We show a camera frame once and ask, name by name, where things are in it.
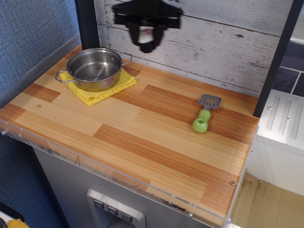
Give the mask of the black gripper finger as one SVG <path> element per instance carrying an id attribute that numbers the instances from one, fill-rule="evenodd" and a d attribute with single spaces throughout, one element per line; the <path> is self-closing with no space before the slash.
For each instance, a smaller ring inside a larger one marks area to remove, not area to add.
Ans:
<path id="1" fill-rule="evenodd" d="M 129 29 L 129 33 L 130 33 L 130 36 L 131 36 L 131 40 L 132 40 L 132 43 L 136 46 L 140 46 L 140 43 L 139 43 L 139 34 L 140 34 L 140 27 L 136 24 L 132 24 L 132 23 L 129 23 L 128 24 L 128 29 Z"/>
<path id="2" fill-rule="evenodd" d="M 153 28 L 153 47 L 156 49 L 162 40 L 163 34 L 165 31 L 164 26 L 158 26 Z"/>

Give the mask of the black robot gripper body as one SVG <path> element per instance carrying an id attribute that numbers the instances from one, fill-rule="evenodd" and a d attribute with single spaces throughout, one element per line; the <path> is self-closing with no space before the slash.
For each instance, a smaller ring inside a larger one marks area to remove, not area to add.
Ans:
<path id="1" fill-rule="evenodd" d="M 112 6 L 114 23 L 126 27 L 180 28 L 183 10 L 162 0 L 130 0 Z"/>

